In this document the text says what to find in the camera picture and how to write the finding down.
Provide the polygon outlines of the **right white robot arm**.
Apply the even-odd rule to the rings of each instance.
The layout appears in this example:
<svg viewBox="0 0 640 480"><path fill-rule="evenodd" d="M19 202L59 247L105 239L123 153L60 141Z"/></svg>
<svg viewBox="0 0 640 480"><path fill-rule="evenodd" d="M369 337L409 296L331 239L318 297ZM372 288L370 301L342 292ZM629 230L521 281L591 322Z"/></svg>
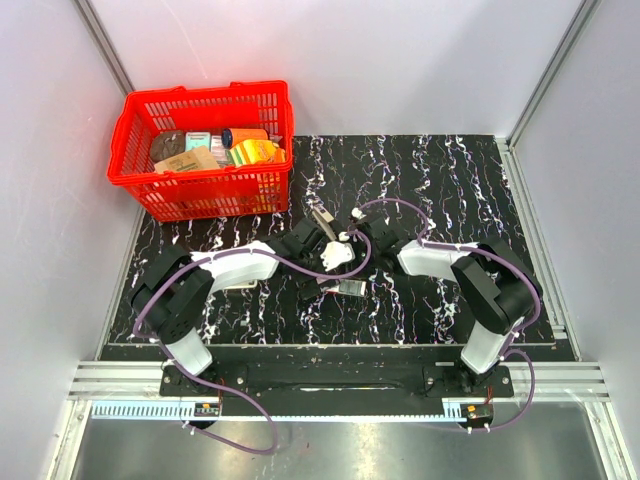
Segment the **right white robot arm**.
<svg viewBox="0 0 640 480"><path fill-rule="evenodd" d="M354 209L351 219L371 242L373 266L458 285L474 325L454 380L463 394L480 394L517 329L541 313L543 289L534 274L499 237L459 246L419 239L403 242L379 216Z"/></svg>

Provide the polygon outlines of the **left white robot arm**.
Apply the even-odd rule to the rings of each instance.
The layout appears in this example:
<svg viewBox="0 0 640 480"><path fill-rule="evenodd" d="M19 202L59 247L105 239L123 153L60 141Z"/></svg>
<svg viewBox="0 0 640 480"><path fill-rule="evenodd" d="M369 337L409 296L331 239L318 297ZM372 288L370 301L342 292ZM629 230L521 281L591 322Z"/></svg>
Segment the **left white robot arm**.
<svg viewBox="0 0 640 480"><path fill-rule="evenodd" d="M207 299L242 284L265 281L281 266L302 275L313 288L345 278L338 269L356 254L350 237L301 220L284 233L219 252L189 252L167 247L142 276L131 294L137 315L133 333L160 342L181 366L182 384L195 395L211 392L217 381L213 356L198 333Z"/></svg>

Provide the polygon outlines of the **red white staple box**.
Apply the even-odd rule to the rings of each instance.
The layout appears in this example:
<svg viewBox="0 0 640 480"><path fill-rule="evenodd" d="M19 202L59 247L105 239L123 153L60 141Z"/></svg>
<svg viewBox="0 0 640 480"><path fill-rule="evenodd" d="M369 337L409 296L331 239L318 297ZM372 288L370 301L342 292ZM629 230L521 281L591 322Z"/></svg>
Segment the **red white staple box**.
<svg viewBox="0 0 640 480"><path fill-rule="evenodd" d="M338 295L364 297L366 293L366 282L363 280L343 279L337 284L328 287L326 292Z"/></svg>

